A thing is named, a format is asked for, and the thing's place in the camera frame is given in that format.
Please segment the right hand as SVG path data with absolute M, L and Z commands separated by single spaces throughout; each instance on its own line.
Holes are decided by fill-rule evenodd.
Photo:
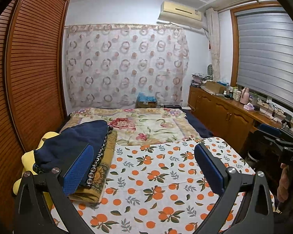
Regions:
M 279 186 L 277 188 L 277 198 L 279 202 L 285 202 L 289 197 L 289 177 L 287 175 L 288 166 L 282 163 L 280 167 L 282 169 L 282 175 L 280 177 Z

